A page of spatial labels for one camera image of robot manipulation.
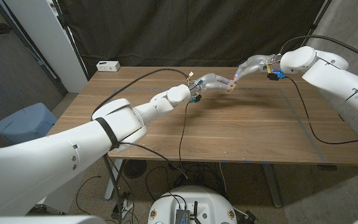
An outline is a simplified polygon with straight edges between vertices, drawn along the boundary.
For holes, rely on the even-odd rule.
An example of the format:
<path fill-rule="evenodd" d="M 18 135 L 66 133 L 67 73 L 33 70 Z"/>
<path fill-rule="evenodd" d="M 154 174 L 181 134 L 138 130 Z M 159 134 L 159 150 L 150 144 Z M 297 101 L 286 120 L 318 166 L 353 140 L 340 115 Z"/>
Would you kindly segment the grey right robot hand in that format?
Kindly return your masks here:
<path fill-rule="evenodd" d="M 267 63 L 278 63 L 282 58 L 282 54 L 272 55 L 254 55 L 249 57 L 245 62 L 238 66 L 237 72 L 234 74 L 234 82 L 238 82 L 241 78 L 251 73 L 266 72 Z"/>

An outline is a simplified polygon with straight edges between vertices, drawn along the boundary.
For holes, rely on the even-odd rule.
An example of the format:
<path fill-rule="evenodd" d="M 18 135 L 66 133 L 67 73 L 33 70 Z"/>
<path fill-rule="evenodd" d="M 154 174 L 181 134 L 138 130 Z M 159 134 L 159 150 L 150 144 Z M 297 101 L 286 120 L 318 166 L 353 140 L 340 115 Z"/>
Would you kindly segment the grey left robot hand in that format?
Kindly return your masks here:
<path fill-rule="evenodd" d="M 224 90 L 230 91 L 230 80 L 217 75 L 215 73 L 208 73 L 192 81 L 188 88 L 191 96 L 202 95 L 206 90 Z"/>

